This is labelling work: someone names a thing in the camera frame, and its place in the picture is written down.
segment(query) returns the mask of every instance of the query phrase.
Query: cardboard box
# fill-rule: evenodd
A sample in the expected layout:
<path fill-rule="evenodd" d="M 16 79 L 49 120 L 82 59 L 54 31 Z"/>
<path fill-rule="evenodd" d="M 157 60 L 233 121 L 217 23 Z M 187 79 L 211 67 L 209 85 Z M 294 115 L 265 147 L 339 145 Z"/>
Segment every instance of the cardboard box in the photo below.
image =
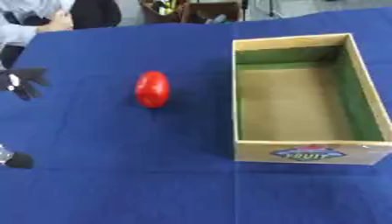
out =
<path fill-rule="evenodd" d="M 233 42 L 235 160 L 372 165 L 389 116 L 351 34 Z"/>

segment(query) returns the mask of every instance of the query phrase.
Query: box label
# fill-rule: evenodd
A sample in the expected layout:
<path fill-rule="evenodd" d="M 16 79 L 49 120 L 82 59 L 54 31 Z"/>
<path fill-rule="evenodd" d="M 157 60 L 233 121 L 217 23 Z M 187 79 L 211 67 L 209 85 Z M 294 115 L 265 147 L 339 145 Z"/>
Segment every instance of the box label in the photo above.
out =
<path fill-rule="evenodd" d="M 317 161 L 324 158 L 340 158 L 346 154 L 328 146 L 321 145 L 307 145 L 298 146 L 288 150 L 275 150 L 271 152 L 272 155 L 281 158 L 288 158 L 296 161 Z"/>

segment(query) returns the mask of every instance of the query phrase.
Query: red ball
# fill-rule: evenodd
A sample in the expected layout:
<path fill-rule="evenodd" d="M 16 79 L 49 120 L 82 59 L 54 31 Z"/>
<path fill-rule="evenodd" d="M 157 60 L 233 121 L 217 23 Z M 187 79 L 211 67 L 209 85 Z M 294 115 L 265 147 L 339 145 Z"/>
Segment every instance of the red ball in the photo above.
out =
<path fill-rule="evenodd" d="M 137 100 L 147 108 L 160 108 L 169 99 L 169 81 L 163 73 L 149 71 L 142 74 L 136 83 Z"/>

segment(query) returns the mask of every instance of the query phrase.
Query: gray floor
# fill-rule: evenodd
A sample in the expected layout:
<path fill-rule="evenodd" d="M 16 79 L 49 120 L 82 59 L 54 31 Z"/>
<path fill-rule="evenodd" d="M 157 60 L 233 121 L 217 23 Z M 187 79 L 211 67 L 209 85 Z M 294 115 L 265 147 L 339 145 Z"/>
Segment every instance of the gray floor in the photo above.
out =
<path fill-rule="evenodd" d="M 122 9 L 122 25 L 140 25 L 143 16 L 140 11 L 138 0 L 116 0 Z M 230 0 L 200 0 L 202 3 L 223 2 Z M 319 11 L 341 11 L 349 9 L 371 8 L 392 6 L 392 0 L 339 0 L 327 2 L 325 0 L 273 0 L 276 12 L 283 18 L 303 16 Z M 249 0 L 247 20 L 270 19 L 266 14 L 269 8 L 269 0 Z"/>

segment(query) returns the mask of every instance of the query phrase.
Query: blue tablecloth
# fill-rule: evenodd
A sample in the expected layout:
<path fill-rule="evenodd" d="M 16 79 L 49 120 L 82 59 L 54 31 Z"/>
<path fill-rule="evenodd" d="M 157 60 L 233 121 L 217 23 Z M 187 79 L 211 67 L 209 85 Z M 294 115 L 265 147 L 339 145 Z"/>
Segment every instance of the blue tablecloth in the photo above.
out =
<path fill-rule="evenodd" d="M 391 223 L 392 157 L 373 167 L 234 163 L 233 39 L 352 32 L 392 113 L 392 9 L 238 24 L 47 33 L 17 67 L 52 86 L 0 94 L 0 142 L 33 170 L 0 169 L 4 224 Z M 168 75 L 166 107 L 137 105 L 137 76 Z"/>

